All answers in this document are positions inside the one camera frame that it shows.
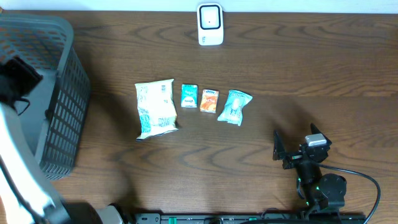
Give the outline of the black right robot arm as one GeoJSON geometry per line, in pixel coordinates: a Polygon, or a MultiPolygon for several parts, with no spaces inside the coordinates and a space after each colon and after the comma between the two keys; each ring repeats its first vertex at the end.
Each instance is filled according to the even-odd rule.
{"type": "Polygon", "coordinates": [[[338,212],[345,205],[346,179],[336,174],[322,174],[321,162],[328,157],[332,142],[312,123],[311,134],[295,152],[287,152],[282,138],[274,131],[273,160],[282,161],[284,169],[297,172],[297,191],[306,200],[305,219],[313,213],[338,212]]]}

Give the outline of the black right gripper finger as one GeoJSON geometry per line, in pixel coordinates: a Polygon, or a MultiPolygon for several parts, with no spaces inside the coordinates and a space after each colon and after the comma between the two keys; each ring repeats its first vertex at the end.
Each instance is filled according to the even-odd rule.
{"type": "Polygon", "coordinates": [[[282,141],[282,138],[279,136],[279,133],[274,130],[274,151],[273,151],[273,160],[283,160],[285,158],[285,147],[282,141]]]}
{"type": "Polygon", "coordinates": [[[314,123],[310,124],[310,130],[312,134],[321,134],[322,132],[316,127],[314,123]]]}

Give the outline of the mint green wipes pack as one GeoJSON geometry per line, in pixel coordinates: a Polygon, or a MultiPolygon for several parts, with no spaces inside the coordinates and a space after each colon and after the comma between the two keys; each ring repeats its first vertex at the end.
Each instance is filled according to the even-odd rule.
{"type": "Polygon", "coordinates": [[[218,121],[240,126],[243,122],[243,108],[252,100],[252,96],[239,90],[230,90],[224,109],[218,121]]]}

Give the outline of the teal tissue pack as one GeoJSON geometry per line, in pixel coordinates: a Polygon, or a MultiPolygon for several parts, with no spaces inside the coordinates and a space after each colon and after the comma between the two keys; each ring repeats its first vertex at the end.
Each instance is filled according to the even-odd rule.
{"type": "Polygon", "coordinates": [[[182,84],[181,107],[196,108],[198,98],[198,86],[191,84],[182,84]]]}

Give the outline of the orange tissue pack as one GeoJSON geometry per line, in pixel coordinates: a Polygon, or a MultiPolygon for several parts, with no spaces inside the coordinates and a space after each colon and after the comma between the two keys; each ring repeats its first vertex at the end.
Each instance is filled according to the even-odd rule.
{"type": "Polygon", "coordinates": [[[219,91],[204,89],[201,98],[200,111],[216,113],[219,91]]]}

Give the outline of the cream snack bag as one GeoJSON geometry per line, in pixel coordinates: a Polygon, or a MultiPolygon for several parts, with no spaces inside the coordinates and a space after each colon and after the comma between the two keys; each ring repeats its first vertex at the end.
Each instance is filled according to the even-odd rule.
{"type": "Polygon", "coordinates": [[[173,81],[168,79],[135,84],[141,122],[138,141],[178,131],[175,124],[177,111],[173,101],[173,81]]]}

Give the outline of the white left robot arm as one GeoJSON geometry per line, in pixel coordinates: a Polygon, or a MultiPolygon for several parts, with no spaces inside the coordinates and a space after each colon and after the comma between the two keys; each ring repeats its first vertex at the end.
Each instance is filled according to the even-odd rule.
{"type": "Polygon", "coordinates": [[[19,57],[1,64],[1,200],[8,223],[126,223],[115,205],[67,203],[44,177],[22,132],[15,103],[43,79],[19,57]]]}

